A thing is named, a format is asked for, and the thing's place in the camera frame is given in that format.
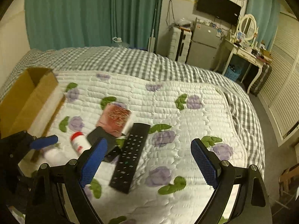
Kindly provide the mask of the white louvered wardrobe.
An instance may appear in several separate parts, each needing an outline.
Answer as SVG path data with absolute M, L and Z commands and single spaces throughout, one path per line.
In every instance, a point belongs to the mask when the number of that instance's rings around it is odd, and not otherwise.
M 290 13 L 279 15 L 271 56 L 272 72 L 259 98 L 281 146 L 298 138 L 298 20 Z

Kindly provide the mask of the blue laundry basket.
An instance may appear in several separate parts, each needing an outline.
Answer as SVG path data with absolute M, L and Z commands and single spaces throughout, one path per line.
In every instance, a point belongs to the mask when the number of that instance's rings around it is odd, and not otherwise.
M 241 65 L 235 65 L 235 64 L 230 64 L 225 72 L 225 77 L 228 79 L 236 82 L 239 76 L 241 75 L 243 66 Z

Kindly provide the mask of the pink rose notebook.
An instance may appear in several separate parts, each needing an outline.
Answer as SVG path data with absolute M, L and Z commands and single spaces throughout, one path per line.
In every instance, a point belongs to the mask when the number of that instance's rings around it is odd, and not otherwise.
M 106 133 L 116 138 L 126 135 L 131 127 L 132 113 L 117 104 L 109 103 L 103 110 L 96 127 L 101 127 Z

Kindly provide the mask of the green curtain left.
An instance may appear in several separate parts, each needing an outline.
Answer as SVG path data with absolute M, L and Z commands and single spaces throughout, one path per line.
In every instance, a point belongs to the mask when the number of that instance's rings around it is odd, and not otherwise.
M 156 0 L 25 0 L 25 22 L 32 49 L 60 50 L 111 46 L 119 37 L 130 48 L 145 50 Z M 162 0 L 158 2 L 155 36 Z

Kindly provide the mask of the clear water jug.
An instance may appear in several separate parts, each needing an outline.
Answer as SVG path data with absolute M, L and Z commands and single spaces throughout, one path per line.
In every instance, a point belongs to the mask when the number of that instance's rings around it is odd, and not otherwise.
M 129 44 L 122 41 L 122 38 L 119 38 L 119 37 L 112 38 L 112 46 L 116 47 L 116 48 L 123 48 L 123 49 L 129 48 Z

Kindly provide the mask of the oval vanity mirror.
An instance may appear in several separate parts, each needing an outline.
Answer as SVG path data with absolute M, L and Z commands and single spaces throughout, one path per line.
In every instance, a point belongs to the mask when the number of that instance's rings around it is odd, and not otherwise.
M 238 22 L 236 38 L 238 41 L 251 41 L 258 34 L 258 25 L 252 14 L 245 14 Z

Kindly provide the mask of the black tv remote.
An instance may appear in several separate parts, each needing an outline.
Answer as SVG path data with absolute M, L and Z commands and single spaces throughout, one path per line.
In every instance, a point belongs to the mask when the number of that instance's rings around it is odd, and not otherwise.
M 150 125 L 148 124 L 133 124 L 126 140 L 124 141 L 122 153 L 119 156 L 110 180 L 110 187 L 124 194 L 129 193 L 149 130 Z

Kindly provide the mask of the white dressing table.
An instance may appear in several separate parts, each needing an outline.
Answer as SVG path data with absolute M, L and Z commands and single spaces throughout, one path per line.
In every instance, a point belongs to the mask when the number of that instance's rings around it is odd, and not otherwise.
M 233 55 L 236 55 L 239 58 L 242 58 L 243 60 L 245 60 L 249 63 L 249 66 L 247 67 L 247 69 L 242 77 L 241 82 L 243 82 L 243 80 L 249 74 L 251 66 L 255 66 L 258 68 L 258 72 L 256 73 L 255 77 L 252 79 L 252 81 L 250 82 L 250 84 L 247 88 L 247 94 L 252 93 L 253 95 L 255 95 L 254 93 L 255 93 L 256 81 L 260 77 L 260 75 L 262 73 L 263 65 L 266 62 L 263 62 L 262 59 L 257 58 L 254 54 L 247 52 L 246 50 L 242 49 L 240 46 L 237 46 L 234 43 L 230 42 L 228 39 L 224 39 L 223 45 L 221 45 L 221 49 L 220 49 L 220 59 L 216 65 L 216 67 L 213 70 L 214 72 L 217 72 L 220 65 L 222 64 L 222 58 L 223 58 L 225 51 L 229 51 L 229 56 L 228 56 L 226 62 L 224 63 L 224 69 L 221 72 L 222 75 L 225 74 L 227 67 L 231 63 L 231 59 L 232 59 Z

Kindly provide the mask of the cardboard box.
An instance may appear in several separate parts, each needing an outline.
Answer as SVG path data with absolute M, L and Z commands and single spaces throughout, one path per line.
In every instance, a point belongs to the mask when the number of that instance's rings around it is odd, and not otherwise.
M 65 96 L 50 68 L 27 68 L 1 101 L 1 155 L 21 160 L 47 136 Z

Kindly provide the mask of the grey checked bed sheet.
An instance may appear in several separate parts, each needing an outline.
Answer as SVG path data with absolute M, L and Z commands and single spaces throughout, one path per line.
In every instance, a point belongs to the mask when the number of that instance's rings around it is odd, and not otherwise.
M 265 170 L 263 132 L 254 106 L 242 87 L 219 73 L 137 49 L 108 46 L 47 51 L 32 49 L 21 58 L 2 85 L 2 99 L 18 76 L 29 67 L 45 67 L 54 71 L 96 70 L 131 75 L 147 81 L 182 81 L 219 86 L 228 101 L 236 131 L 247 150 L 248 163 L 257 165 L 261 171 Z

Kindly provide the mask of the dark checked suitcase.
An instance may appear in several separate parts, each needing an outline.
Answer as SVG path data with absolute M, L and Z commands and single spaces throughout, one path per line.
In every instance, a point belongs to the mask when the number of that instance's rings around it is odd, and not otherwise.
M 256 81 L 256 86 L 255 86 L 255 96 L 257 96 L 263 86 L 265 85 L 266 81 L 268 80 L 268 77 L 270 76 L 272 72 L 272 66 L 270 64 L 265 63 L 263 65 L 262 73 L 258 80 Z

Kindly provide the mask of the wall mounted black tv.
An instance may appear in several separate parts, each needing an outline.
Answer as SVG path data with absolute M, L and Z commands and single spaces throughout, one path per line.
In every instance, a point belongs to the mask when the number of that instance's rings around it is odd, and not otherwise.
M 230 0 L 198 0 L 197 11 L 212 15 L 236 26 L 241 7 Z

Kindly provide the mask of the green curtain right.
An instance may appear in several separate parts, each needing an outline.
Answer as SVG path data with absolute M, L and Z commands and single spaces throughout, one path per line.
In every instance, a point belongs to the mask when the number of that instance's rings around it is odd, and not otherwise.
M 259 27 L 258 44 L 264 42 L 265 48 L 270 51 L 278 26 L 280 0 L 247 0 L 246 13 L 254 16 Z

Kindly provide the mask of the white suitcase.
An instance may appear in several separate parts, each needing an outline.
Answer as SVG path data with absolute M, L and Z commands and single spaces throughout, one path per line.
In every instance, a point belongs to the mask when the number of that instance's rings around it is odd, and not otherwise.
M 170 29 L 171 39 L 167 57 L 170 60 L 185 63 L 191 43 L 192 31 L 183 27 Z

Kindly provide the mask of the white mop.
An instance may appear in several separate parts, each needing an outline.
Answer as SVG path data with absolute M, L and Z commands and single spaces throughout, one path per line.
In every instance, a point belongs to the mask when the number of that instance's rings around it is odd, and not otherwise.
M 151 34 L 149 37 L 149 42 L 148 42 L 148 47 L 147 47 L 147 51 L 150 53 L 154 52 L 154 48 L 155 48 L 155 26 L 156 26 L 156 17 L 157 17 L 157 8 L 158 8 L 158 2 L 159 0 L 156 0 L 156 5 L 155 5 L 155 10 L 154 10 L 154 16 L 153 16 L 153 20 L 152 20 L 152 30 L 151 30 Z

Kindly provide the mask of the floral quilted blanket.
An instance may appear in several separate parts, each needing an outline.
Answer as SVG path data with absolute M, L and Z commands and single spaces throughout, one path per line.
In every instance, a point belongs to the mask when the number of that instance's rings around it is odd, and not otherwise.
M 36 163 L 29 157 L 20 162 L 26 175 L 43 162 L 52 166 L 77 157 L 71 134 L 89 134 L 109 104 L 128 109 L 131 121 L 149 125 L 129 193 L 110 186 L 116 160 L 102 163 L 86 188 L 104 223 L 194 223 L 213 193 L 191 155 L 195 138 L 234 166 L 264 169 L 260 125 L 233 115 L 227 86 L 151 82 L 103 71 L 57 71 L 55 76 L 66 96 L 49 129 L 59 141 Z

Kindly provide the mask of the white bottle red cap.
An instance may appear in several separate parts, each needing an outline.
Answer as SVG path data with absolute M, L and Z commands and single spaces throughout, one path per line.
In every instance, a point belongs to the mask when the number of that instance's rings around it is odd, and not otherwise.
M 87 138 L 81 131 L 77 131 L 70 137 L 70 143 L 72 148 L 80 156 L 85 150 L 91 148 L 91 144 L 88 142 Z

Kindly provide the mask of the silver mini fridge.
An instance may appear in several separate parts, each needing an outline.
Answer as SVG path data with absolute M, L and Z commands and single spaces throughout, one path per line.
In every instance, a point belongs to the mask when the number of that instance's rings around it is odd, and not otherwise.
M 196 23 L 187 56 L 187 64 L 208 70 L 214 68 L 214 60 L 221 43 L 221 36 L 222 32 L 219 29 Z

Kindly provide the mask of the green curtain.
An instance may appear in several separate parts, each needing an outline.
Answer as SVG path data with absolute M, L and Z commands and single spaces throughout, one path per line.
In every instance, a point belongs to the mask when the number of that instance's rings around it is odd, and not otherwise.
M 246 13 L 254 16 L 259 27 L 258 44 L 264 42 L 265 48 L 270 51 L 278 26 L 280 0 L 247 0 Z
M 25 22 L 32 49 L 60 50 L 111 46 L 119 37 L 130 48 L 145 50 L 156 0 L 25 0 Z M 158 2 L 155 36 L 162 0 Z

